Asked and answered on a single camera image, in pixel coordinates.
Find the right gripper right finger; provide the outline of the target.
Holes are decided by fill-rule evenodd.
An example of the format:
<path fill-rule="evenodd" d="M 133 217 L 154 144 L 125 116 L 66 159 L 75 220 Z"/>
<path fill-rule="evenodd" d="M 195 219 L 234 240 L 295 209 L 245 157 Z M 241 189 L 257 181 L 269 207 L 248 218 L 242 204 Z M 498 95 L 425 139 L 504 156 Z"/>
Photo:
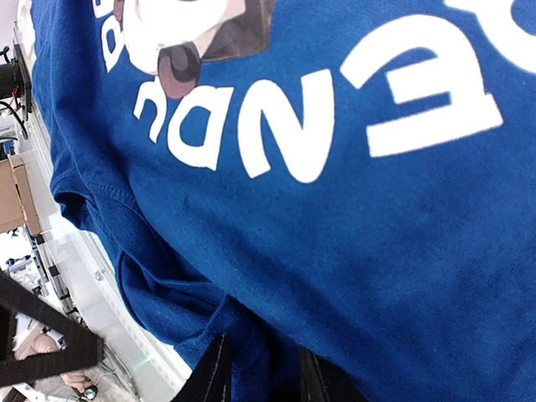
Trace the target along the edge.
<path fill-rule="evenodd" d="M 329 402 L 326 385 L 318 358 L 309 350 L 300 348 L 301 401 Z"/>

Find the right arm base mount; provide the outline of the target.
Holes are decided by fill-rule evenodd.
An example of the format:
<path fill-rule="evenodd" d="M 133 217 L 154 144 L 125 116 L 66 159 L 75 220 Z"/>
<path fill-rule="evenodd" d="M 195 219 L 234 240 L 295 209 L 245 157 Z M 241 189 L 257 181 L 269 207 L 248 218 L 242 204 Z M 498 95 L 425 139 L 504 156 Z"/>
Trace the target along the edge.
<path fill-rule="evenodd" d="M 1 47 L 1 112 L 15 119 L 23 139 L 28 140 L 25 123 L 33 112 L 33 91 L 19 44 Z"/>

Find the blue printed t-shirt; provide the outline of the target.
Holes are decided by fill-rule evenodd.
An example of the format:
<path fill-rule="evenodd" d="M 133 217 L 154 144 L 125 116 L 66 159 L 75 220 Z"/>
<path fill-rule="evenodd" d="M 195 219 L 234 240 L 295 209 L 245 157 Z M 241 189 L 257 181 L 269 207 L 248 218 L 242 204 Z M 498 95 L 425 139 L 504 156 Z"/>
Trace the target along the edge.
<path fill-rule="evenodd" d="M 35 1 L 51 193 L 234 401 L 535 398 L 532 1 Z"/>

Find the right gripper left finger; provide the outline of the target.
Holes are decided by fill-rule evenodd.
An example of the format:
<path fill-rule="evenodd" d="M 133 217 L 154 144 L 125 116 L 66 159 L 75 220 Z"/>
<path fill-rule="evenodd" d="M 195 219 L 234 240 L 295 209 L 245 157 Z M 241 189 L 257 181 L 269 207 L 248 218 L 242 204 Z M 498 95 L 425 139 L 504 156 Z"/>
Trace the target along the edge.
<path fill-rule="evenodd" d="M 231 401 L 231 343 L 218 335 L 178 392 L 178 402 Z"/>

